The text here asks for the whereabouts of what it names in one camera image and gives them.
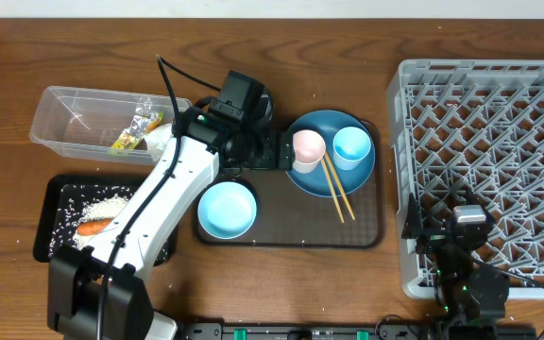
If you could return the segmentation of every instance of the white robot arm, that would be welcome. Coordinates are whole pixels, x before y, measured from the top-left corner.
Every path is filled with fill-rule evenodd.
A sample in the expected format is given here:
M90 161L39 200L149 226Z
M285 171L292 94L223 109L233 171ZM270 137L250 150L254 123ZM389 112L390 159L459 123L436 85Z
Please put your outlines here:
M126 207L102 232L90 240L88 246L93 247L94 258L103 263L108 261L116 236L167 171L174 156L176 141L176 138L169 140L154 170ZM205 144L190 137L182 137L174 176L163 184L131 226L130 234L119 249L113 266L121 268L125 264L131 264L136 269L135 276L148 282L163 243L198 194L213 182L218 171L217 152L208 151Z
M161 64L160 68L173 103L173 91ZM291 169L292 136L264 128L274 104L265 86L249 76L230 71L217 98L175 112L174 133L181 140L169 140L153 172L121 213L83 250L62 246L50 261L50 329L73 340L100 335L173 339L176 322L153 311L145 283L180 218L220 167Z

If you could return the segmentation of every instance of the black tray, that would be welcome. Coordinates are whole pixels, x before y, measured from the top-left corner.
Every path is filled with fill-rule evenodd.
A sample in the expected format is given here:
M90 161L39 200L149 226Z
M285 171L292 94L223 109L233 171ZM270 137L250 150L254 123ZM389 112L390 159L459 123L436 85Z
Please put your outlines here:
M47 183L42 215L33 246L33 258L38 262L47 263L50 260L50 247L55 252L62 243L70 242L81 218L83 202L90 202L94 197L111 198L115 194L130 198L144 180L144 177L118 175L54 176ZM169 259L175 249L177 235L176 229L163 245L155 265Z
M216 246L247 247L326 247L365 249L376 246L384 234L382 145L379 131L361 120L375 145L375 166L368 181L348 195L356 220L339 198L345 224L341 224L332 198L309 195L299 189L283 171L244 170L241 177L221 175L212 184L234 180L246 185L257 201L257 218L243 235L220 240L198 222L193 205L193 233L201 242Z

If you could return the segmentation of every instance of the pink cup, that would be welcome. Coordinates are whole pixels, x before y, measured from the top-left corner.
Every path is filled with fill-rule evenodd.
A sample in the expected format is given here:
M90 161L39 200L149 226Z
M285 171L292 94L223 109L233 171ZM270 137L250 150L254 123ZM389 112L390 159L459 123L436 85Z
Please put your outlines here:
M325 140L312 130L298 131L293 135L295 161L293 169L301 174L312 172L325 155Z

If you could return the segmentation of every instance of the white wall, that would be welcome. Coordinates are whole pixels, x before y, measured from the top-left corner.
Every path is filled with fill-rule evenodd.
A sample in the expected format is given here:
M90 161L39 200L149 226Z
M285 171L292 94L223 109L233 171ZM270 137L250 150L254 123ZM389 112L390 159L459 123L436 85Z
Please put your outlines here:
M544 19L544 0L0 0L0 17Z

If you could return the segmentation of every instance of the blue cup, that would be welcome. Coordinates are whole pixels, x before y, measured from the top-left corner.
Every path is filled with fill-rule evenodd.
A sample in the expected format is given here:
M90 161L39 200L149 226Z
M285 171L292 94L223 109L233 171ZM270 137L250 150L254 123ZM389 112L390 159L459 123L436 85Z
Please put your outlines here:
M357 127L344 127L332 139L332 160L336 167L351 170L368 155L372 142L368 134Z

